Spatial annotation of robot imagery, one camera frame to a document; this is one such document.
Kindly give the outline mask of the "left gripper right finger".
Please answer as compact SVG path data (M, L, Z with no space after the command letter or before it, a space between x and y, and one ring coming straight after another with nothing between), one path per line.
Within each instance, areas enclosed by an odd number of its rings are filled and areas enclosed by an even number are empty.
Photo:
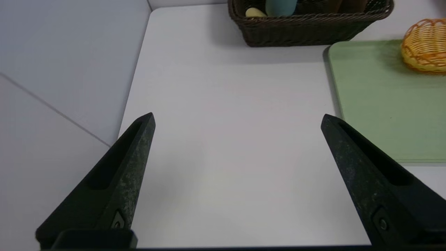
M445 199L342 119L321 130L373 246L445 246Z

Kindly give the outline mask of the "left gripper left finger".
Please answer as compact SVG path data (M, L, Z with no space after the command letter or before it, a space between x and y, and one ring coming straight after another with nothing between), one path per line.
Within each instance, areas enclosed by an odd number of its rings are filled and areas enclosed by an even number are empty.
M134 249L132 221L155 132L136 119L36 230L41 249Z

